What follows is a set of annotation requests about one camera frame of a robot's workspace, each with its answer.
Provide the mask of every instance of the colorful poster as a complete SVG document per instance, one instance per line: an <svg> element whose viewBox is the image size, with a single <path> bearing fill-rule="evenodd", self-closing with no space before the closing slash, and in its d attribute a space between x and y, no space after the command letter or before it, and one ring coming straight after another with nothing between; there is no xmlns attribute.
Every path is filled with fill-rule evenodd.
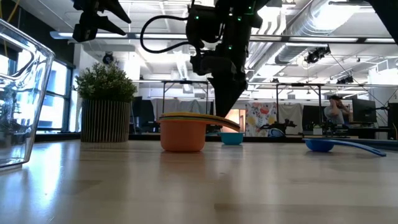
<svg viewBox="0 0 398 224"><path fill-rule="evenodd" d="M265 124L276 121L276 103L246 103L246 136L267 137L268 130L260 130Z"/></svg>

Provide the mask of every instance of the black cable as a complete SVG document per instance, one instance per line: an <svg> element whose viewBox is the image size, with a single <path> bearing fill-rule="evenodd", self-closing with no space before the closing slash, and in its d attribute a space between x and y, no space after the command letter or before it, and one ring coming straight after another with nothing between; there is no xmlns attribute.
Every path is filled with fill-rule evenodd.
<svg viewBox="0 0 398 224"><path fill-rule="evenodd" d="M335 59L335 61L337 62L337 64L344 70L345 73L347 73L347 75L350 75L349 72L347 72L347 70L339 63L339 61L337 61L337 59L330 54L331 57L333 57L333 59ZM369 95L371 95L371 97L373 97L377 102L379 102L381 105L384 105L384 103L382 103L380 100L378 100L376 97L374 97L374 95L372 95L372 93L369 92L369 90L365 89L365 87L362 86L362 84L360 84L359 82L357 82L354 77L353 77L354 82L356 82L357 84L360 85L360 87L362 87Z"/></svg>
<svg viewBox="0 0 398 224"><path fill-rule="evenodd" d="M388 122L386 121L386 119L384 119L381 114L379 112L376 111L376 113L379 115L379 117L382 119L382 122L385 126L388 126Z"/></svg>
<svg viewBox="0 0 398 224"><path fill-rule="evenodd" d="M388 98L388 100L386 101L386 103L384 104L384 107L386 107L386 105L388 104L388 102L391 100L391 98L396 94L398 88L396 88L396 90L394 91L394 93L390 96L390 98Z"/></svg>
<svg viewBox="0 0 398 224"><path fill-rule="evenodd" d="M348 72L347 72L347 70L339 63L339 61L337 61L337 59L332 55L332 54L330 54L330 56L331 57L333 57L333 59L335 59L335 61L337 62L337 64L344 70L344 72L345 73L347 73L348 75L350 75ZM378 101L381 105L386 105L385 103L382 103L380 100L378 100L374 95L372 95L370 92L369 92L369 90L367 90L367 89L365 89L365 87L363 87L363 86L361 86L369 95L371 95L371 97L373 97L376 101ZM379 112L377 112L376 111L376 113L379 115L379 117L382 119L382 122L384 123L384 125L385 126L388 126L388 122L386 121L386 119L384 119L383 117L382 117L382 115L379 113Z"/></svg>
<svg viewBox="0 0 398 224"><path fill-rule="evenodd" d="M189 44L189 45L191 44L191 43L188 42L188 41L184 41L184 42L175 44L175 45L173 45L173 46L171 46L171 47L167 47L167 48L162 49L162 50L151 50L151 49L148 49L148 48L144 45L144 34L145 34L145 30L147 29L147 27L149 26L149 24L150 24L151 22L154 22L154 21L157 20L157 19L175 19L175 20L178 20L178 21L187 21L187 20L188 20L187 17L186 17L186 18L181 18L181 17L177 17L177 16L168 16L168 15L155 16L155 17L149 19L149 20L144 24L144 26L142 27L141 35L140 35L140 37L139 37L141 46L142 46L142 48L143 48L144 50L146 50L146 51L148 51L149 53L152 53L152 54L161 54L161 53L164 53L164 52L168 52L169 50L176 49L177 47L180 47L180 46L183 46L183 45L187 45L187 44Z"/></svg>

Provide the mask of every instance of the cable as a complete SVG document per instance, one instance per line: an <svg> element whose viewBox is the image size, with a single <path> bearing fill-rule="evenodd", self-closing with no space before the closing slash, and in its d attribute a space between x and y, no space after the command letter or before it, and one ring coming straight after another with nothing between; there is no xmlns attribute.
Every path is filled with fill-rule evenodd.
<svg viewBox="0 0 398 224"><path fill-rule="evenodd" d="M19 2L20 2L20 1L21 1L21 0L17 0L17 3L15 4L14 9L12 10L10 16L8 17L7 22L10 22L11 19L12 19L12 17L14 17L14 14L15 14L15 12L17 11L17 8L18 8L18 5L19 5Z"/></svg>
<svg viewBox="0 0 398 224"><path fill-rule="evenodd" d="M379 115L379 117L381 118L383 124L384 124L385 126L388 126L388 122L386 121L386 119L383 118L379 112L376 111L376 113L377 113L377 114Z"/></svg>
<svg viewBox="0 0 398 224"><path fill-rule="evenodd" d="M396 94L396 92L398 91L398 88L396 88L396 90L394 91L394 93L390 96L390 98L388 98L388 100L386 101L386 103L384 103L384 106L386 106L388 104L388 102L391 100L391 98Z"/></svg>
<svg viewBox="0 0 398 224"><path fill-rule="evenodd" d="M335 59L335 61L337 62L337 64L344 70L345 73L347 73L347 75L350 75L349 72L347 72L347 70L339 63L339 61L337 61L337 59L336 59L332 54L330 54L330 56L333 57L333 59ZM361 85L359 82L357 82L357 81L354 79L354 77L353 77L353 80L354 80L354 82L356 82L357 84ZM382 103L380 100L378 100L376 97L374 97L374 95L372 95L372 93L370 93L369 90L365 89L365 87L363 87L363 86L360 86L360 87L362 87L362 88L363 88L369 95L371 95L371 97L373 97L377 102L379 102L381 105L384 105L384 103Z"/></svg>
<svg viewBox="0 0 398 224"><path fill-rule="evenodd" d="M149 26L150 23L154 22L154 21L157 20L157 19L175 19L175 20L178 20L178 21L187 21L187 20L188 20L187 17L186 17L186 18L181 18L181 17L177 17L177 16L168 16L168 15L155 16L155 17L149 19L149 20L144 24L144 26L142 27L141 34L140 34L140 37L139 37L141 46L142 46L142 48L143 48L144 50L146 50L146 51L148 51L149 53L152 53L152 54L161 54L161 53L164 53L164 52L168 52L169 50L176 49L177 47L180 47L180 46L183 46L183 45L187 45L187 44L191 45L190 42L185 41L185 42L181 42L181 43L175 44L175 45L173 45L173 46L171 46L171 47L167 47L167 48L162 49L162 50L151 50L151 49L148 49L148 48L144 45L144 34L145 34L145 30L147 29L147 27Z"/></svg>
<svg viewBox="0 0 398 224"><path fill-rule="evenodd" d="M393 123L392 124L393 126L394 126L394 128L395 128L395 130L396 130L396 140L398 140L398 131L397 131L397 126Z"/></svg>

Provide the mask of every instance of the orange cup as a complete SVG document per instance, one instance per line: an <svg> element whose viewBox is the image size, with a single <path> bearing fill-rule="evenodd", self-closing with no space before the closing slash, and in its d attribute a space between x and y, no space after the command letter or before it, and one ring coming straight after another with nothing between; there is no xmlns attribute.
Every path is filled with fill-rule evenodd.
<svg viewBox="0 0 398 224"><path fill-rule="evenodd" d="M205 146L206 122L160 120L160 144L167 152L199 152Z"/></svg>

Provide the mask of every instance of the table surface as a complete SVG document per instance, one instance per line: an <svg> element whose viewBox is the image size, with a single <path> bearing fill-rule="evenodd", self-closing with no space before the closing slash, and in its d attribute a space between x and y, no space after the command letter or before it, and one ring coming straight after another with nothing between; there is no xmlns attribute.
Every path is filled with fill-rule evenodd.
<svg viewBox="0 0 398 224"><path fill-rule="evenodd" d="M0 223L396 224L397 164L305 144L35 144L22 169L0 172Z"/></svg>

